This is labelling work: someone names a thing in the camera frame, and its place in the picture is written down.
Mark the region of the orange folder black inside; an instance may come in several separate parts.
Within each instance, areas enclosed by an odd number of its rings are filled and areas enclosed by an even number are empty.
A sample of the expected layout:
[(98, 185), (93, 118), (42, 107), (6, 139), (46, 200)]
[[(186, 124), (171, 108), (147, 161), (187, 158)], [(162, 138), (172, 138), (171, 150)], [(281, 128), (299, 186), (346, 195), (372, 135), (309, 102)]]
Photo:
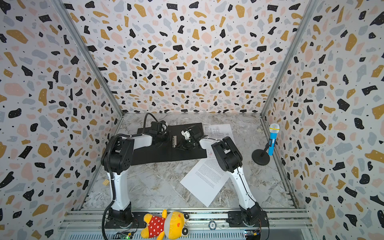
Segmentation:
[(151, 145), (149, 147), (134, 150), (132, 165), (137, 166), (149, 163), (177, 162), (206, 158), (207, 151), (204, 149), (181, 151), (175, 148), (175, 146), (182, 141), (183, 136), (181, 132), (192, 125), (197, 125), (203, 130), (202, 123), (168, 126), (170, 141), (163, 144), (161, 147)]

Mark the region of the paper with printed text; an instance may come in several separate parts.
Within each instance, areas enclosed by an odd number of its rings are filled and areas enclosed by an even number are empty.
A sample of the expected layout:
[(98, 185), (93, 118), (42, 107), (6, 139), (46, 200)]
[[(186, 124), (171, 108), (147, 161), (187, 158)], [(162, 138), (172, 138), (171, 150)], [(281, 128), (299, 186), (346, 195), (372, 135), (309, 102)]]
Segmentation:
[(186, 174), (181, 184), (209, 207), (229, 177), (216, 159), (202, 159)]

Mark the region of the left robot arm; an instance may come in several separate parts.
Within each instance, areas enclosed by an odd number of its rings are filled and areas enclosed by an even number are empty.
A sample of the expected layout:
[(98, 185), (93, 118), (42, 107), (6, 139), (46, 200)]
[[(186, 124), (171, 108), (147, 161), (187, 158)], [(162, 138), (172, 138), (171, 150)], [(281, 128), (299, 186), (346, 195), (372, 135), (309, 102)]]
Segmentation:
[(134, 161), (134, 151), (154, 145), (156, 137), (162, 138), (166, 132), (165, 121), (154, 121), (148, 132), (143, 128), (138, 134), (117, 134), (110, 139), (101, 160), (111, 189), (111, 202), (105, 209), (104, 220), (123, 227), (134, 221), (127, 182), (128, 169)]

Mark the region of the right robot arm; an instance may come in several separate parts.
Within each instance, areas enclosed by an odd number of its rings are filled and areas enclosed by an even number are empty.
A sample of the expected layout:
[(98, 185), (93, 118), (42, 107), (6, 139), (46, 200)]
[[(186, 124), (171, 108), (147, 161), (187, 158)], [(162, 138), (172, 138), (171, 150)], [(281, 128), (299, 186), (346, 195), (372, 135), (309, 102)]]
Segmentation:
[(231, 139), (210, 138), (197, 126), (181, 132), (178, 148), (182, 150), (204, 150), (208, 158), (200, 160), (182, 179), (181, 184), (205, 206), (209, 206), (227, 180), (231, 180), (239, 200), (241, 220), (230, 218), (235, 226), (244, 224), (252, 227), (262, 220), (269, 222), (266, 211), (253, 196), (247, 183), (243, 157)]

